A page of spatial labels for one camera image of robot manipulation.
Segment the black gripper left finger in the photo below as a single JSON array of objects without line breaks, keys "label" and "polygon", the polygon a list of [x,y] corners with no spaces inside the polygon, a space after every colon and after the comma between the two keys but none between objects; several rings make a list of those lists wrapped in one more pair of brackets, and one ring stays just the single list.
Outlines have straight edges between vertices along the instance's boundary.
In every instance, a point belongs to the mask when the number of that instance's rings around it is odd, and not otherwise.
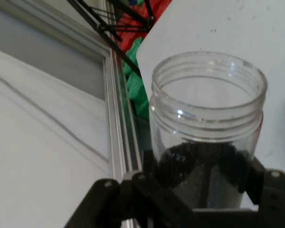
[{"label": "black gripper left finger", "polygon": [[136,219],[142,228],[192,228],[194,216],[170,190],[152,177],[157,169],[151,150],[143,154],[143,171],[121,183],[97,180],[81,201],[67,228],[119,228]]}]

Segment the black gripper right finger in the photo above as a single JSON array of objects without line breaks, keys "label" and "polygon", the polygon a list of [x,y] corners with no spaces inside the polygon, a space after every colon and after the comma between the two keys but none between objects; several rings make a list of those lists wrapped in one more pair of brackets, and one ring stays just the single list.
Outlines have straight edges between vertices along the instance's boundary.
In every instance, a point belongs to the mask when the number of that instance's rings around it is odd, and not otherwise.
[{"label": "black gripper right finger", "polygon": [[240,228],[285,228],[285,173],[267,169],[256,159],[238,155],[239,173],[244,183],[241,192],[247,193],[258,211],[243,211],[238,219]]}]

